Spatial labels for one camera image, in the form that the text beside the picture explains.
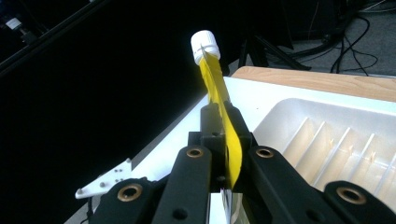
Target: table surface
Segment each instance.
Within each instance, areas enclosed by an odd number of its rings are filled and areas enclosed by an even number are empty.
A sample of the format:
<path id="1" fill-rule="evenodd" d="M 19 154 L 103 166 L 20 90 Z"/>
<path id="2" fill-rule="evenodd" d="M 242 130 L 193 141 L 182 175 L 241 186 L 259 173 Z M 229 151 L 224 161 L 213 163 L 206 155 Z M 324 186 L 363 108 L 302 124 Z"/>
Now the table surface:
<path id="1" fill-rule="evenodd" d="M 232 77 L 396 102 L 396 78 L 392 77 L 363 77 L 252 66 L 239 68 Z"/>

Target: gray floor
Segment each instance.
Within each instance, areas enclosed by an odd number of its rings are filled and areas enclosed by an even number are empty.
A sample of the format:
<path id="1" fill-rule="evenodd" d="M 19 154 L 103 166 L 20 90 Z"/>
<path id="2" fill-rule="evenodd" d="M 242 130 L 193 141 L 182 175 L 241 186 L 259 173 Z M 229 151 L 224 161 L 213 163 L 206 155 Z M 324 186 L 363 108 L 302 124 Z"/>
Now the gray floor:
<path id="1" fill-rule="evenodd" d="M 393 10 L 382 13 L 361 13 L 361 16 L 369 20 L 370 28 L 367 34 L 355 45 L 353 49 L 362 53 L 372 54 L 378 58 L 378 62 L 375 65 L 366 69 L 370 76 L 396 77 L 396 11 Z M 362 20 L 356 19 L 352 21 L 352 23 L 350 23 L 346 29 L 346 36 L 351 42 L 353 42 L 364 32 L 365 28 L 366 23 Z M 302 49 L 310 49 L 320 44 L 320 40 L 300 41 L 293 43 L 295 50 L 283 50 L 293 52 Z M 321 57 L 304 62 L 305 60 L 312 59 L 319 56 L 320 54 L 312 55 L 298 61 L 304 65 L 311 66 L 311 71 L 330 72 L 332 64 L 340 54 L 340 49 L 334 48 Z M 375 61 L 374 57 L 363 54 L 357 55 L 357 58 L 363 67 L 371 65 Z M 279 63 L 277 58 L 268 57 L 268 60 L 270 67 L 290 69 L 285 64 Z M 246 65 L 253 65 L 249 57 L 247 57 Z M 230 74 L 233 74 L 236 69 L 238 69 L 238 61 L 231 63 L 229 68 Z M 351 51 L 345 55 L 341 63 L 340 73 L 365 76 L 362 70 L 344 71 L 350 68 L 359 68 L 359 65 L 356 63 Z M 161 141 L 161 139 L 166 135 L 166 132 L 172 130 L 172 128 L 173 127 L 171 125 L 162 133 L 161 136 L 154 139 L 153 142 L 149 146 L 145 147 L 145 149 L 142 151 L 144 153 L 148 153 L 151 148 L 154 148 L 155 145 Z M 93 207 L 99 204 L 99 201 L 99 198 L 95 197 L 93 199 Z M 70 217 L 70 219 L 68 219 L 65 224 L 80 223 L 86 218 L 87 209 L 88 206 L 85 204 L 72 217 Z"/>

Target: white cap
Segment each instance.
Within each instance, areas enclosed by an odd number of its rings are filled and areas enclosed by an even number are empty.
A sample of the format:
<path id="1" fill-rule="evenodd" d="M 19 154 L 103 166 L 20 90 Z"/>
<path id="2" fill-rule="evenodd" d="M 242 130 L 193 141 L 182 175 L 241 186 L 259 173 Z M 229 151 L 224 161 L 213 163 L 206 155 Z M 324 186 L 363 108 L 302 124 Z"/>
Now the white cap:
<path id="1" fill-rule="evenodd" d="M 203 30 L 195 33 L 191 37 L 191 48 L 196 64 L 199 64 L 199 61 L 204 55 L 202 53 L 202 49 L 208 53 L 216 55 L 217 58 L 220 59 L 218 44 L 216 43 L 215 36 L 210 31 Z"/>

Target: yellow object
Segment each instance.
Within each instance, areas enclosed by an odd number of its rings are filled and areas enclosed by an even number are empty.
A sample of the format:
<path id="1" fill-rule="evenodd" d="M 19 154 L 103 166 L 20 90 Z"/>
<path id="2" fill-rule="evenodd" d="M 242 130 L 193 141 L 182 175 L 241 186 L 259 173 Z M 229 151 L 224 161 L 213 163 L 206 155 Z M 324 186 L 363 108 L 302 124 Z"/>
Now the yellow object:
<path id="1" fill-rule="evenodd" d="M 230 185 L 233 188 L 242 167 L 242 147 L 224 106 L 225 101 L 230 102 L 230 96 L 222 76 L 219 59 L 204 49 L 202 52 L 204 57 L 201 58 L 199 67 L 208 90 L 209 103 L 219 105 L 228 150 L 228 153 L 225 153 L 226 175 L 230 178 Z"/>

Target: yellow strip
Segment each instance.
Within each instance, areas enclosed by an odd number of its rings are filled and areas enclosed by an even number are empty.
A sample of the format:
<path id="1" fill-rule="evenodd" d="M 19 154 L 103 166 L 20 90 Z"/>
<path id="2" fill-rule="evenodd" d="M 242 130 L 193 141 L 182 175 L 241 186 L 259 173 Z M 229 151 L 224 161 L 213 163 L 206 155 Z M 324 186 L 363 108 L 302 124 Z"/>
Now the yellow strip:
<path id="1" fill-rule="evenodd" d="M 242 147 L 224 106 L 225 101 L 230 101 L 230 96 L 225 86 L 219 60 L 215 55 L 207 53 L 203 49 L 202 51 L 204 57 L 199 62 L 199 66 L 208 90 L 209 102 L 219 105 L 228 150 L 225 162 L 226 171 L 227 176 L 230 177 L 231 188 L 233 188 L 242 166 Z"/>

